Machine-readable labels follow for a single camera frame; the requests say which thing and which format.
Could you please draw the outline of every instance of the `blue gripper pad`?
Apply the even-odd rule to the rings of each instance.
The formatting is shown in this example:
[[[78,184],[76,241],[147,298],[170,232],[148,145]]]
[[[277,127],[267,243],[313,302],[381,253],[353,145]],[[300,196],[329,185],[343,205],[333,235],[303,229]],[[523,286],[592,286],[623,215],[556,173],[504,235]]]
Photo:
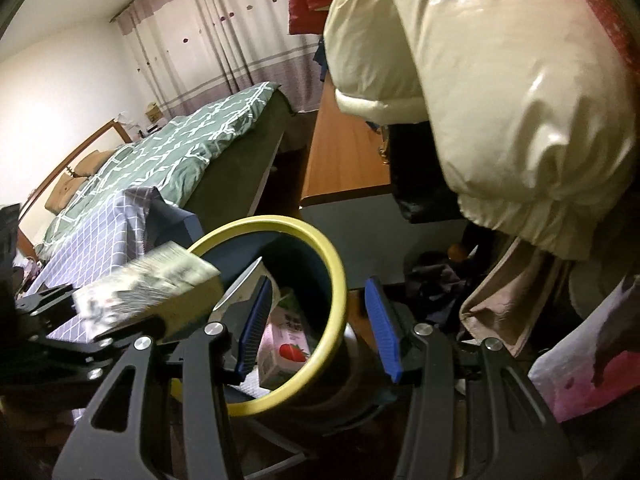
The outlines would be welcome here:
[[[251,313],[248,316],[244,330],[242,330],[242,335],[238,339],[236,373],[240,375],[242,381],[254,369],[264,327],[271,312],[272,300],[273,288],[271,280],[263,276],[258,280],[256,290],[254,290],[249,300],[252,303]]]
[[[379,279],[369,278],[365,283],[364,303],[382,365],[391,380],[397,384],[403,372],[400,352],[403,332]]]

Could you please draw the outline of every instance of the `plaid cloth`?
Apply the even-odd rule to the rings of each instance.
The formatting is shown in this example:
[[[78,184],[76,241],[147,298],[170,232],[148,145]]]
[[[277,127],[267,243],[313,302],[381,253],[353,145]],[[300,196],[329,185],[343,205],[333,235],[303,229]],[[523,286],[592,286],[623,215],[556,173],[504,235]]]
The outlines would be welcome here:
[[[27,294],[33,294],[41,285],[87,285],[145,254],[150,248],[145,235],[146,217],[155,199],[162,200],[155,187],[130,187],[114,195],[65,241]],[[49,337],[87,341],[78,316],[58,327]]]

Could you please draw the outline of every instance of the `down jacket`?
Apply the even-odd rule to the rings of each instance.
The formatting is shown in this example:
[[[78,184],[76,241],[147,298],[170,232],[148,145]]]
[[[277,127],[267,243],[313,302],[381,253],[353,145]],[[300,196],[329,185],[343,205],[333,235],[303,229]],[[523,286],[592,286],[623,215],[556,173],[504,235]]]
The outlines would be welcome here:
[[[336,100],[431,121],[462,213],[586,259],[632,180],[636,80],[586,0],[334,0]]]

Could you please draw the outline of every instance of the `curtain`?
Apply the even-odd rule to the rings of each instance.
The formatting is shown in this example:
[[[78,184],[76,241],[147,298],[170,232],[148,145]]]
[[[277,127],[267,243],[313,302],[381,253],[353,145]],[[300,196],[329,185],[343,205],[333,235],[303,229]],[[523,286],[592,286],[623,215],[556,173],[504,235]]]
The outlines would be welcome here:
[[[134,0],[117,22],[149,97],[171,117],[261,81],[318,108],[319,37],[287,35],[288,0]]]

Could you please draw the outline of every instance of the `silver screw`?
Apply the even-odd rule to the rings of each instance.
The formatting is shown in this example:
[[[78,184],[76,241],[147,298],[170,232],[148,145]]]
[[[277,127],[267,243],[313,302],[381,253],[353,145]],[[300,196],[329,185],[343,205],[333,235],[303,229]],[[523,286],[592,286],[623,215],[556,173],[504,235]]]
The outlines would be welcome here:
[[[484,346],[486,346],[489,350],[493,352],[502,350],[502,348],[504,347],[504,345],[502,344],[502,341],[500,341],[499,339],[496,339],[495,337],[488,337],[487,339],[485,339]]]
[[[95,381],[97,378],[101,377],[102,374],[103,374],[102,368],[94,368],[93,370],[89,371],[86,377],[90,381]]]
[[[150,346],[151,346],[151,338],[147,337],[146,335],[139,337],[138,339],[136,339],[136,342],[133,343],[133,347],[136,350],[146,350]]]
[[[431,335],[433,334],[433,326],[428,323],[418,323],[414,326],[414,332],[417,335]]]
[[[214,322],[209,323],[206,327],[204,327],[204,333],[207,335],[218,335],[222,334],[222,331],[225,329],[225,326],[222,323]]]

